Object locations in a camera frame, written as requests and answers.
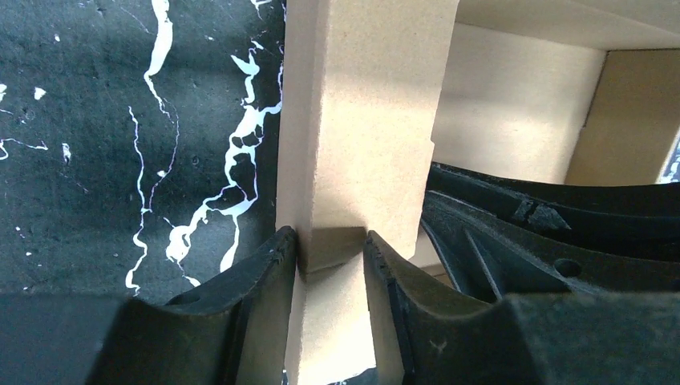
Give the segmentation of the brown cardboard box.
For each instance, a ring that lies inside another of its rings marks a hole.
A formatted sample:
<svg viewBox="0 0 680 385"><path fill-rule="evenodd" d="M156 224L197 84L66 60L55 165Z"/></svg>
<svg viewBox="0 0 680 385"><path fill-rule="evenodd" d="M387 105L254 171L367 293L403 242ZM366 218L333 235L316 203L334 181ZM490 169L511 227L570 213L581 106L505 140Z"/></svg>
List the brown cardboard box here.
<svg viewBox="0 0 680 385"><path fill-rule="evenodd" d="M676 1L290 1L279 226L299 236L292 384L377 383L363 246L453 288L421 226L431 165L515 180L678 183ZM679 216L522 203L519 225L679 264Z"/></svg>

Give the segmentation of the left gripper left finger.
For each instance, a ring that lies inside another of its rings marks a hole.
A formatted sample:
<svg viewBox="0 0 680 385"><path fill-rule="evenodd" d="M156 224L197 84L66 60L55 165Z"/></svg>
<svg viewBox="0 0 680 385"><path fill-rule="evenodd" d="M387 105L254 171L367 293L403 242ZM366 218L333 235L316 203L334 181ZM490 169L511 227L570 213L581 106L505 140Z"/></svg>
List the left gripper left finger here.
<svg viewBox="0 0 680 385"><path fill-rule="evenodd" d="M119 308L89 384L279 384L298 237L280 228L252 256L162 306Z"/></svg>

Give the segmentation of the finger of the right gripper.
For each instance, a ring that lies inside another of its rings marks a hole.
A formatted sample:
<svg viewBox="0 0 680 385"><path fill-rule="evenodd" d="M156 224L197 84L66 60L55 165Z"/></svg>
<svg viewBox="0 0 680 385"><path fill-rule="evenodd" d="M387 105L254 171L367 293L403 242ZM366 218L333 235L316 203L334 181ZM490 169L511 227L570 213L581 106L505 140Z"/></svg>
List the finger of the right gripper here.
<svg viewBox="0 0 680 385"><path fill-rule="evenodd" d="M421 226L453 288L484 302L507 294L673 293L679 264L656 245L636 257L573 238L555 211L539 207L547 229L519 225L440 192L427 192Z"/></svg>
<svg viewBox="0 0 680 385"><path fill-rule="evenodd" d="M506 216L522 203L636 217L679 216L678 183L615 187L547 184L434 163L427 190Z"/></svg>

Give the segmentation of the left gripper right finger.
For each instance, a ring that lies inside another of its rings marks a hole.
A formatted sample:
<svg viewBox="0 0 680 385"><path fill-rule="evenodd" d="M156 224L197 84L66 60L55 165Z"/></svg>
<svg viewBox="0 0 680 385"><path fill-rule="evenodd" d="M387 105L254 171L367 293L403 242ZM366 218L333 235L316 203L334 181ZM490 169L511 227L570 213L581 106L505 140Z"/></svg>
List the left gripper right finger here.
<svg viewBox="0 0 680 385"><path fill-rule="evenodd" d="M363 246L381 384L676 384L676 293L512 294L445 286L376 232Z"/></svg>

